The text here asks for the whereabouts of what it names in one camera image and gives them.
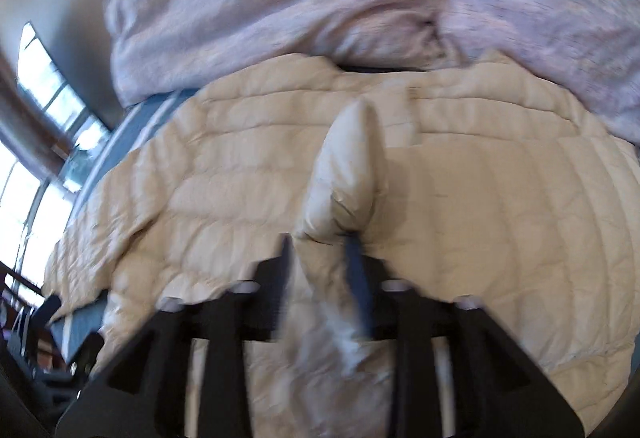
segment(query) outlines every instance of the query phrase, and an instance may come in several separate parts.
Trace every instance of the beige puffer jacket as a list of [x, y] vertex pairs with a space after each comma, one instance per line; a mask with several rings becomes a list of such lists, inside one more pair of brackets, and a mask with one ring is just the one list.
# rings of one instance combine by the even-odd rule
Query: beige puffer jacket
[[640, 330], [639, 180], [631, 145], [504, 57], [354, 74], [286, 55], [203, 88], [113, 169], [44, 291], [62, 314], [111, 290], [104, 362], [159, 299], [217, 295], [293, 231], [282, 339], [249, 348], [256, 436], [384, 436], [388, 349], [354, 337], [339, 245], [316, 242], [351, 223], [425, 293], [481, 296], [591, 430], [626, 386]]

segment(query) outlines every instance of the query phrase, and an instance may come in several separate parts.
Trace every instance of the white stripe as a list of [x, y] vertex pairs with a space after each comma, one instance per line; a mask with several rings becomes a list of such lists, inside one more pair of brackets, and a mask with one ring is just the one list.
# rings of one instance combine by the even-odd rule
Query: white stripe
[[73, 313], [69, 313], [65, 317], [65, 325], [62, 326], [62, 358], [68, 360], [69, 357], [69, 341], [71, 340], [71, 324], [74, 321]]
[[118, 138], [120, 138], [120, 136], [122, 135], [122, 133], [125, 130], [126, 126], [129, 125], [131, 120], [133, 120], [133, 117], [136, 114], [138, 114], [138, 112], [140, 111], [141, 107], [142, 107], [142, 102], [137, 104], [137, 106], [135, 106], [131, 110], [131, 113], [127, 114], [126, 118], [123, 120], [123, 122], [116, 129], [116, 132], [114, 132], [111, 135], [111, 138], [107, 142], [106, 147], [102, 150], [102, 152], [98, 156], [98, 159], [95, 161], [94, 167], [92, 167], [91, 172], [89, 173], [89, 176], [87, 177], [86, 181], [84, 182], [82, 190], [80, 190], [80, 194], [78, 194], [78, 198], [74, 202], [74, 207], [71, 210], [71, 215], [69, 216], [69, 220], [74, 219], [76, 217], [76, 215], [78, 215], [78, 209], [80, 208], [79, 206], [80, 205], [84, 205], [84, 201], [86, 199], [85, 196], [89, 193], [89, 190], [91, 190], [93, 188], [95, 177], [97, 176], [98, 172], [100, 171], [100, 168], [102, 167], [102, 164], [104, 163], [104, 160], [107, 158], [107, 155], [110, 153], [111, 149], [113, 149], [113, 146], [115, 145], [116, 141], [118, 141]]
[[169, 109], [172, 106], [172, 104], [174, 104], [175, 100], [178, 98], [178, 93], [179, 91], [174, 92], [169, 98], [167, 98], [167, 100], [162, 102], [162, 105], [158, 107], [156, 112], [146, 123], [145, 128], [142, 131], [140, 131], [138, 138], [136, 138], [136, 141], [131, 146], [131, 150], [137, 149], [148, 140], [151, 134], [151, 131], [153, 131], [154, 127], [158, 125], [158, 122], [160, 121], [164, 113], [166, 113], [166, 110]]

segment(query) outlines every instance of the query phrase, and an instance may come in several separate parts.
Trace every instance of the window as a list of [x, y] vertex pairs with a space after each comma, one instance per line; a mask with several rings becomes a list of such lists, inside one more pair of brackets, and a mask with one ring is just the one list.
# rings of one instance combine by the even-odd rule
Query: window
[[[62, 236], [75, 193], [82, 187], [110, 132], [87, 109], [51, 60], [31, 23], [24, 26], [18, 86], [75, 147], [60, 175], [39, 180], [0, 144], [0, 261], [42, 285], [49, 254]], [[41, 300], [13, 284], [31, 304]]]

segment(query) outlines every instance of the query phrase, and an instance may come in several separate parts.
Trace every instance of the mattress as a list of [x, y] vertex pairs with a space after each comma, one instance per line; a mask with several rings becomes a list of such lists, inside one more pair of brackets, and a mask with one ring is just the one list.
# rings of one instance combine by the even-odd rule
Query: mattress
[[[176, 109], [196, 92], [197, 89], [185, 89], [169, 94], [158, 94], [130, 108], [96, 160], [84, 187], [78, 194], [69, 223], [73, 222], [102, 177], [120, 163], [129, 151], [137, 149], [153, 137], [158, 129], [172, 117]], [[86, 336], [100, 328], [106, 303], [105, 291], [96, 302], [76, 310], [51, 325], [53, 338], [65, 359], [73, 357]]]

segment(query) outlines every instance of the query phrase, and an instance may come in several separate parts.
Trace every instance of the wall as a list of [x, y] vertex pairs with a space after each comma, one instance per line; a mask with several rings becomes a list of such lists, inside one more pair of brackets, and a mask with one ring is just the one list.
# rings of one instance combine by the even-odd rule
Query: wall
[[22, 26], [31, 21], [71, 86], [108, 127], [123, 109], [110, 77], [110, 36], [102, 0], [0, 0], [0, 55], [15, 71]]

